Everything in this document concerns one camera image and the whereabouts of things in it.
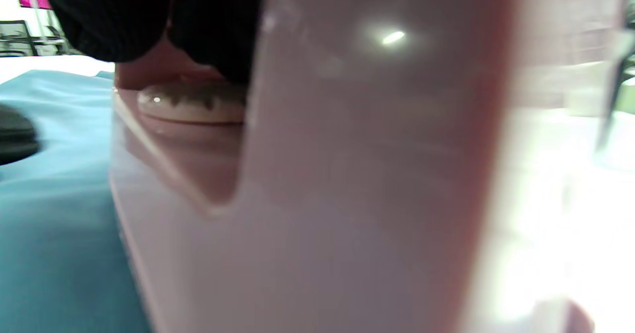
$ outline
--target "wall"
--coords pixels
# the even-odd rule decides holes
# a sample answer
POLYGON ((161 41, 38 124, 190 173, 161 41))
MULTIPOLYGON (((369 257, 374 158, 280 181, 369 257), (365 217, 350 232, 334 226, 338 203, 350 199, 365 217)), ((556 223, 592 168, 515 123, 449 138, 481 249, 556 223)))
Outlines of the wall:
MULTIPOLYGON (((29 32, 31 35, 41 35, 38 28, 38 21, 36 19, 36 11, 39 12, 40 21, 42 26, 48 25, 48 19, 46 16, 47 10, 35 10, 30 8, 21 8, 18 0, 0 0, 0 20, 21 20, 27 21, 29 26, 29 32)), ((46 35, 50 35, 48 30, 45 30, 46 35)))

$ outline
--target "ironing board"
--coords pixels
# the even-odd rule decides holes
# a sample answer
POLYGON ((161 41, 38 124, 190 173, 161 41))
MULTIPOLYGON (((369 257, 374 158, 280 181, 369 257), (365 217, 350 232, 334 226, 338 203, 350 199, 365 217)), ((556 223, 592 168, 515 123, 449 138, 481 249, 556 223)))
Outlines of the ironing board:
POLYGON ((43 144, 0 166, 0 331, 150 331, 107 182, 113 80, 95 75, 113 64, 7 58, 0 68, 0 102, 31 118, 43 144))

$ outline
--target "chair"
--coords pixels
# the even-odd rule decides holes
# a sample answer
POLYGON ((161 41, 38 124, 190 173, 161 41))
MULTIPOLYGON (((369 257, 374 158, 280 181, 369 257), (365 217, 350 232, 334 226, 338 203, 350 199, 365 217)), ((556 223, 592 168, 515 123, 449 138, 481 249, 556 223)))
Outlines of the chair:
POLYGON ((27 53, 19 50, 0 50, 0 58, 19 58, 26 55, 27 53))
POLYGON ((25 57, 38 55, 25 20, 0 21, 0 50, 17 51, 25 57))

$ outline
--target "blue cloth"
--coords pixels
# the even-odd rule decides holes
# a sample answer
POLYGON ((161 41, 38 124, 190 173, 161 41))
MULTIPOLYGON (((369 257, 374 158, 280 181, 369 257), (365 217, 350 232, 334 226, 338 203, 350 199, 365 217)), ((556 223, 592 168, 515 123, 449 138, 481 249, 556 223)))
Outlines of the blue cloth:
POLYGON ((145 333, 108 184, 112 78, 34 70, 0 102, 43 149, 0 166, 0 333, 145 333))

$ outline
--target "white surface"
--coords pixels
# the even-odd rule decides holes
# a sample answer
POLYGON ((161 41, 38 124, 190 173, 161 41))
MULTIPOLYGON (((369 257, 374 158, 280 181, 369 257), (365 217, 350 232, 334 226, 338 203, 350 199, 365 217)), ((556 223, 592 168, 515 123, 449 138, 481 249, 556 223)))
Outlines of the white surface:
POLYGON ((94 76, 99 71, 114 71, 115 64, 79 55, 61 57, 0 58, 0 84, 30 70, 54 70, 94 76))

